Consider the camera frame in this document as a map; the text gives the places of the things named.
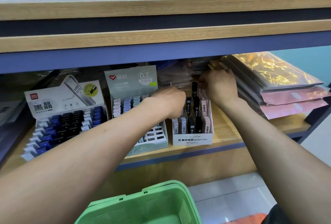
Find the teal wall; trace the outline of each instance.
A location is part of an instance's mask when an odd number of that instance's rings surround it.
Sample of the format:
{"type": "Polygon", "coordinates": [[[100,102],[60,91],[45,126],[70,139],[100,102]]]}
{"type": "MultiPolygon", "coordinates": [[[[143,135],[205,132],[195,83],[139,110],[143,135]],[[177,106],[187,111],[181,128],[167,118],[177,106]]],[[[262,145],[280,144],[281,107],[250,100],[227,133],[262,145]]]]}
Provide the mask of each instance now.
{"type": "Polygon", "coordinates": [[[271,51],[290,64],[313,75],[324,82],[331,83],[331,46],[271,51]]]}

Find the person's right arm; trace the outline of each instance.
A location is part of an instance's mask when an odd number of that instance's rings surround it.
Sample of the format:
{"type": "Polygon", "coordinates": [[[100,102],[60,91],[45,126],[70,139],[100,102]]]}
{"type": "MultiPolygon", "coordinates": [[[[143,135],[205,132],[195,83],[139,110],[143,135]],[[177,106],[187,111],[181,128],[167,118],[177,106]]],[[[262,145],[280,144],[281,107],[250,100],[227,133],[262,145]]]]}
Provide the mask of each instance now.
{"type": "Polygon", "coordinates": [[[234,123],[271,194],[293,223],[331,222],[331,168],[260,117],[237,94],[233,73],[200,77],[234,123]]]}

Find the pink package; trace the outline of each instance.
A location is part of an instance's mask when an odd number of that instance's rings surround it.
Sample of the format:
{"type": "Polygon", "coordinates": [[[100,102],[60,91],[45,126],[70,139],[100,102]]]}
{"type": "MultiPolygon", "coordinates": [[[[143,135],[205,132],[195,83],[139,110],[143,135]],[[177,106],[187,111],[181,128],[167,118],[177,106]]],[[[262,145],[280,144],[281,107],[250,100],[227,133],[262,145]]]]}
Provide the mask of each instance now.
{"type": "Polygon", "coordinates": [[[324,98],[331,96],[331,93],[322,87],[313,86],[304,89],[294,89],[278,92],[262,92],[261,96],[263,101],[267,104],[280,105],[324,98]]]}
{"type": "Polygon", "coordinates": [[[322,106],[328,105],[323,99],[318,98],[309,101],[302,101],[291,104],[281,105],[261,105],[260,108],[268,119],[280,118],[297,113],[311,111],[322,106]]]}

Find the orange object on floor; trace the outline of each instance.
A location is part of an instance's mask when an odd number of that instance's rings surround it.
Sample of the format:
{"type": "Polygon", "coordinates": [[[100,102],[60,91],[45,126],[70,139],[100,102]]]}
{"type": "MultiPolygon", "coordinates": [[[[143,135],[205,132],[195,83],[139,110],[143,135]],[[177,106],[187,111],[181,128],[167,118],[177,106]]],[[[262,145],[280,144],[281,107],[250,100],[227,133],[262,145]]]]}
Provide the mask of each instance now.
{"type": "Polygon", "coordinates": [[[229,221],[226,223],[231,224],[261,224],[267,215],[265,213],[258,213],[254,215],[247,216],[238,220],[229,221]]]}

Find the yellow-green circle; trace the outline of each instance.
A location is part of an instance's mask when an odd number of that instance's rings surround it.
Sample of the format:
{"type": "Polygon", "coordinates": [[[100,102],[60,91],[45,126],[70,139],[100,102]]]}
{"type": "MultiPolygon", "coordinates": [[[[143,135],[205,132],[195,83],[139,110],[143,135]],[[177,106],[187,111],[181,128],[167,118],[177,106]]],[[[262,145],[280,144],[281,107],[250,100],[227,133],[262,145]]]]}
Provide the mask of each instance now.
{"type": "Polygon", "coordinates": [[[95,84],[86,84],[83,88],[85,95],[94,97],[98,94],[98,88],[95,84]]]}

